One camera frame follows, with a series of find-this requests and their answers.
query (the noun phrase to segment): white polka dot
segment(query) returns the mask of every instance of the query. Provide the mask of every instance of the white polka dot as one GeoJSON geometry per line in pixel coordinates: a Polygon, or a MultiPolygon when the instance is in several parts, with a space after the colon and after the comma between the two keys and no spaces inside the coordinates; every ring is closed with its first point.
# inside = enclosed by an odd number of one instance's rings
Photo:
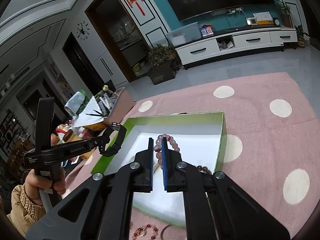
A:
{"type": "Polygon", "coordinates": [[[89,157],[89,159],[87,159],[84,165],[88,165],[92,161],[92,156],[93,154],[89,157]]]}
{"type": "Polygon", "coordinates": [[[283,184],[283,197],[289,204],[297,204],[308,193],[310,179],[308,173],[302,169],[296,169],[288,175],[283,184]]]}
{"type": "Polygon", "coordinates": [[[283,99],[273,100],[269,108],[272,113],[279,117],[288,117],[292,113],[292,108],[290,104],[283,99]]]}
{"type": "Polygon", "coordinates": [[[62,195],[62,198],[65,198],[71,193],[71,190],[69,188],[66,189],[66,192],[62,195]]]}
{"type": "Polygon", "coordinates": [[[242,141],[235,135],[227,135],[226,151],[224,155],[225,163],[234,161],[242,152],[242,141]]]}
{"type": "Polygon", "coordinates": [[[227,98],[231,97],[235,93],[234,89],[229,86],[222,86],[218,87],[214,92],[213,95],[216,98],[227,98]]]}
{"type": "Polygon", "coordinates": [[[138,111],[145,112],[145,111],[149,110],[152,105],[153,105],[152,101],[143,102],[142,105],[139,107],[138,111]]]}

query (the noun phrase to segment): tv cabinet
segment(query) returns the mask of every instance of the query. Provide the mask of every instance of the tv cabinet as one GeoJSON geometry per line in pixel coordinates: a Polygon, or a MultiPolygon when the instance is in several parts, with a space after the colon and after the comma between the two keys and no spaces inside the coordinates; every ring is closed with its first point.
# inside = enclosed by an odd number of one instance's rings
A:
{"type": "Polygon", "coordinates": [[[204,63],[230,57],[252,54],[265,48],[278,48],[283,51],[284,43],[292,43],[294,49],[298,42],[295,29],[279,26],[252,27],[249,29],[233,28],[215,32],[196,41],[176,46],[185,69],[204,63]],[[231,40],[234,46],[230,49],[220,49],[217,39],[231,40]]]}

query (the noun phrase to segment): gray tile floor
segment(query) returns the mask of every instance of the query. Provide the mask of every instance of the gray tile floor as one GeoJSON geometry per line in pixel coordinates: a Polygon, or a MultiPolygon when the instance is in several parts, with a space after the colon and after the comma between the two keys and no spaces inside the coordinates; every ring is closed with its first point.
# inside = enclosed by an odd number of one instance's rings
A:
{"type": "Polygon", "coordinates": [[[273,72],[287,72],[300,86],[320,119],[320,51],[312,46],[236,57],[179,70],[175,79],[156,86],[149,77],[143,77],[131,82],[127,88],[137,101],[218,80],[273,72]]]}

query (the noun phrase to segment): potted plant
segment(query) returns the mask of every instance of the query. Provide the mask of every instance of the potted plant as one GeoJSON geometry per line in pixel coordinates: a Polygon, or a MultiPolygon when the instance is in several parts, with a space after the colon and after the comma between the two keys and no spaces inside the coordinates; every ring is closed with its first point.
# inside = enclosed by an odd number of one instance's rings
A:
{"type": "Polygon", "coordinates": [[[284,26],[288,28],[292,28],[291,21],[290,21],[291,8],[286,3],[280,0],[275,0],[275,4],[276,4],[276,7],[282,12],[281,17],[282,17],[284,26]]]}
{"type": "Polygon", "coordinates": [[[310,36],[308,33],[305,33],[303,31],[302,25],[294,26],[294,27],[296,28],[296,32],[297,32],[297,36],[298,36],[298,46],[300,48],[304,48],[306,46],[306,40],[304,39],[304,35],[307,35],[308,37],[310,37],[310,36]]]}
{"type": "Polygon", "coordinates": [[[157,44],[151,48],[148,60],[153,65],[147,75],[153,84],[159,84],[164,81],[174,79],[176,76],[175,61],[172,45],[157,44]]]}

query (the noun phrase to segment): white drawer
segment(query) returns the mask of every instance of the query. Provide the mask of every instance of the white drawer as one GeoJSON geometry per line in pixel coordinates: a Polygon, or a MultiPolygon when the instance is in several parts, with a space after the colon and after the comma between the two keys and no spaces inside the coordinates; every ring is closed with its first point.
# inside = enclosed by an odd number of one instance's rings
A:
{"type": "Polygon", "coordinates": [[[233,40],[236,48],[245,48],[271,43],[269,32],[242,34],[233,36],[233,40]]]}
{"type": "Polygon", "coordinates": [[[192,44],[184,48],[176,49],[182,62],[194,62],[211,57],[211,54],[220,52],[216,39],[192,44]]]}
{"type": "Polygon", "coordinates": [[[270,32],[272,43],[297,42],[297,33],[295,31],[274,31],[270,32]]]}

